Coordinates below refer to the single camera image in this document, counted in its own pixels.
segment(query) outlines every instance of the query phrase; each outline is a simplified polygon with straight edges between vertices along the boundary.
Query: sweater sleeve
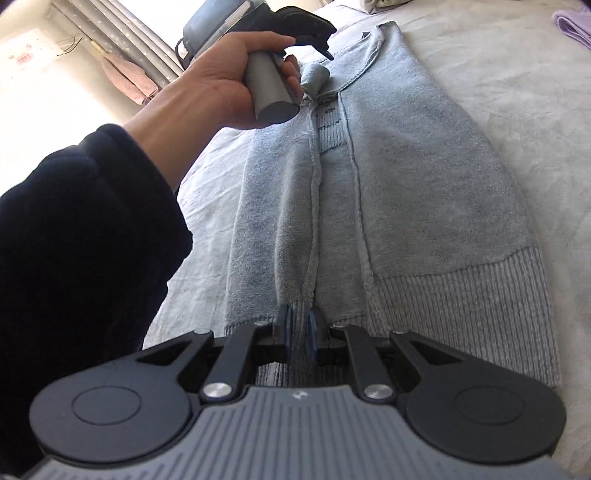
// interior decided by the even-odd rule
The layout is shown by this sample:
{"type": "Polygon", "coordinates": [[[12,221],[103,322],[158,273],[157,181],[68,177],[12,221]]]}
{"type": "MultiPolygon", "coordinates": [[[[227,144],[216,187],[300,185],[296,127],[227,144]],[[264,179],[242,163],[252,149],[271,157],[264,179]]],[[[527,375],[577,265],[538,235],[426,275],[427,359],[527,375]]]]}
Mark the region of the sweater sleeve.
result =
{"type": "Polygon", "coordinates": [[[49,155],[0,198],[5,472],[39,457],[28,427],[36,393],[141,347],[191,243],[170,188],[115,125],[49,155]]]}

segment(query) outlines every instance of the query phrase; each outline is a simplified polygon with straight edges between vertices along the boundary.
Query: bed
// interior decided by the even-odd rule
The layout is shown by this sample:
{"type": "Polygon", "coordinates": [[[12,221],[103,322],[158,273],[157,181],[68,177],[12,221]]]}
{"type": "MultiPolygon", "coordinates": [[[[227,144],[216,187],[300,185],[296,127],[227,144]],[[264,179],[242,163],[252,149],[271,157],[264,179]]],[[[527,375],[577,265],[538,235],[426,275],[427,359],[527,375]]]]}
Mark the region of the bed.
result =
{"type": "MultiPolygon", "coordinates": [[[[551,22],[576,0],[413,0],[374,15],[336,0],[317,13],[339,29],[338,50],[395,21],[413,53],[478,123],[525,197],[553,299],[567,426],[554,454],[591,473],[591,51],[551,22]]],[[[297,47],[300,61],[317,53],[297,47]]],[[[195,163],[178,200],[193,252],[169,283],[146,346],[196,327],[222,334],[231,232],[252,132],[225,129],[195,163]],[[208,167],[223,161],[222,177],[208,167]]]]}

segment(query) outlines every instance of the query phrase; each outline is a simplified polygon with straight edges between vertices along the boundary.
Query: purple towel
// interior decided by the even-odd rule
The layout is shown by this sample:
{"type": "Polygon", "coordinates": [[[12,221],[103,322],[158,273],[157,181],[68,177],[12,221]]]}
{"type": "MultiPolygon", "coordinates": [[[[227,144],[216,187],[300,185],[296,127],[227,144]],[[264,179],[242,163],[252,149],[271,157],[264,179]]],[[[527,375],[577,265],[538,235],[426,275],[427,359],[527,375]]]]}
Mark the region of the purple towel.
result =
{"type": "Polygon", "coordinates": [[[591,11],[584,7],[583,11],[559,10],[553,16],[558,28],[564,35],[581,42],[591,49],[591,11]]]}

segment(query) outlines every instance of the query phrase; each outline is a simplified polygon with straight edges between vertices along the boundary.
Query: pink towel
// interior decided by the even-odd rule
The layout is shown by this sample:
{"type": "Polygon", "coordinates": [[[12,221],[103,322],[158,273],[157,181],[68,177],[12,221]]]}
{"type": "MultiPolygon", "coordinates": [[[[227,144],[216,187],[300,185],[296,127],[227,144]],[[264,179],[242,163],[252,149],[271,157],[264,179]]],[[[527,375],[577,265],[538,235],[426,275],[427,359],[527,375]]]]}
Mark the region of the pink towel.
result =
{"type": "Polygon", "coordinates": [[[135,63],[108,53],[101,57],[100,64],[111,83],[138,105],[147,103],[158,91],[156,84],[135,63]]]}

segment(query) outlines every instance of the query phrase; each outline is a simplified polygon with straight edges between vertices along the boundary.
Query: metal screw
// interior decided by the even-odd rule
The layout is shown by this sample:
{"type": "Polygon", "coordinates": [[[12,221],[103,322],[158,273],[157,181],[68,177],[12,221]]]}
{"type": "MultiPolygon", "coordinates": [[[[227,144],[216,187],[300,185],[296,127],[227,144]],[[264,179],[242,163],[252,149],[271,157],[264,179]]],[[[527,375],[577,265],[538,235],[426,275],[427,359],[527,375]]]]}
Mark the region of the metal screw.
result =
{"type": "Polygon", "coordinates": [[[383,383],[368,385],[363,390],[363,394],[372,400],[384,400],[385,398],[391,397],[393,393],[394,390],[383,383]]]}
{"type": "Polygon", "coordinates": [[[203,387],[203,395],[209,398],[223,398],[232,393],[232,387],[227,383],[209,383],[203,387]]]}

